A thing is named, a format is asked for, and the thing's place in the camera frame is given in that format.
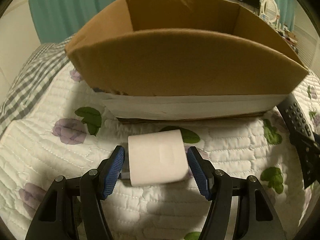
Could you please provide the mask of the grey checkered bed sheet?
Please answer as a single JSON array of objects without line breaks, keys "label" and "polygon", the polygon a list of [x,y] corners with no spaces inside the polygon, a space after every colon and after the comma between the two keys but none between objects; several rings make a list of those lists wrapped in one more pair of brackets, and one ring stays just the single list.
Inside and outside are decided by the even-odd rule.
[{"label": "grey checkered bed sheet", "polygon": [[60,43],[40,45],[23,65],[1,103],[1,134],[10,123],[32,111],[53,78],[69,62],[65,45],[70,40],[68,37]]}]

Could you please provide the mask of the white floral quilt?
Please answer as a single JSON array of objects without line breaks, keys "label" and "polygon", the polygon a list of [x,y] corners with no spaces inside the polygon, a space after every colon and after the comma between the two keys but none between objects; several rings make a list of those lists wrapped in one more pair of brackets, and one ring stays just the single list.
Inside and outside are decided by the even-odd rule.
[{"label": "white floral quilt", "polygon": [[276,109],[256,118],[122,124],[67,64],[33,110],[1,137],[1,219],[24,239],[39,201],[32,190],[47,190],[59,175],[81,176],[123,145],[130,177],[102,203],[114,238],[196,239],[210,203],[174,150],[178,141],[182,148],[197,147],[232,177],[256,176],[287,239],[316,205],[319,183],[304,187],[298,154]]}]

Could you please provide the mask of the black remote control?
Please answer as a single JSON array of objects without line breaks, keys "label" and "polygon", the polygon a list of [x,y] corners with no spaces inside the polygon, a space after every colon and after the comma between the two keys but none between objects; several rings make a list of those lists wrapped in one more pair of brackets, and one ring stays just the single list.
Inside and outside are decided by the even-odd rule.
[{"label": "black remote control", "polygon": [[299,132],[309,139],[315,140],[306,115],[292,93],[277,105],[277,109],[290,133]]}]

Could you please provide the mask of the white rectangular charger box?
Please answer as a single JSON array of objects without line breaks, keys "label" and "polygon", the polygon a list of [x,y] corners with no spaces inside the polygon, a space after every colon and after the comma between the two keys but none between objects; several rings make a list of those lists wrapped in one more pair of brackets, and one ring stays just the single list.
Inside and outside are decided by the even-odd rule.
[{"label": "white rectangular charger box", "polygon": [[131,135],[128,143],[133,187],[174,183],[188,176],[189,166],[179,129]]}]

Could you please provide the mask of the right green curtain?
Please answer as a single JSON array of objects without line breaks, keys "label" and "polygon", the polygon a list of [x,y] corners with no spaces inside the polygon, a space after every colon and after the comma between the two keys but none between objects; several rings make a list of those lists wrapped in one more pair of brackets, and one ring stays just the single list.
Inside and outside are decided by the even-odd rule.
[{"label": "right green curtain", "polygon": [[279,23],[287,26],[289,31],[293,31],[295,23],[296,0],[275,0],[280,10]]}]

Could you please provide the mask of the brown cardboard box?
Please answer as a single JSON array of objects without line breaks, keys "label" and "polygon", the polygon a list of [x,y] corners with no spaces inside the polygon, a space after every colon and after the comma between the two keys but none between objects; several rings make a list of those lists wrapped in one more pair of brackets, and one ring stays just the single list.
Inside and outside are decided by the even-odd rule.
[{"label": "brown cardboard box", "polygon": [[65,51],[119,120],[262,113],[309,72],[267,23],[226,0],[116,0]]}]

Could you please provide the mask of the white louvered wardrobe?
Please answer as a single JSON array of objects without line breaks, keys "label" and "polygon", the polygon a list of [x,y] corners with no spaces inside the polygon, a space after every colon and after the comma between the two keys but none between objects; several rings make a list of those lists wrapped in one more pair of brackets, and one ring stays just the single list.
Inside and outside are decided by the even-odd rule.
[{"label": "white louvered wardrobe", "polygon": [[317,31],[303,8],[297,4],[293,33],[297,38],[298,56],[305,66],[311,67],[317,45]]}]

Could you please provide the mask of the oval white vanity mirror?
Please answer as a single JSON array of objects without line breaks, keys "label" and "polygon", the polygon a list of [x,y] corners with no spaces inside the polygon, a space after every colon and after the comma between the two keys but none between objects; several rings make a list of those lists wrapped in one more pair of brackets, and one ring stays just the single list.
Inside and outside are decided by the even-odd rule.
[{"label": "oval white vanity mirror", "polygon": [[263,0],[260,6],[260,18],[266,23],[276,23],[279,20],[279,8],[275,0]]}]

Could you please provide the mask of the white dressing table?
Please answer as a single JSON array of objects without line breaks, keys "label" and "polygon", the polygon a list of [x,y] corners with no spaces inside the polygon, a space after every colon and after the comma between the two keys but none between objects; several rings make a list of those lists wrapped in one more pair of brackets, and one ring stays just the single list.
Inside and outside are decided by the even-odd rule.
[{"label": "white dressing table", "polygon": [[274,27],[274,30],[290,45],[290,47],[298,54],[298,40],[294,33],[290,32],[286,25],[281,27],[279,23]]}]

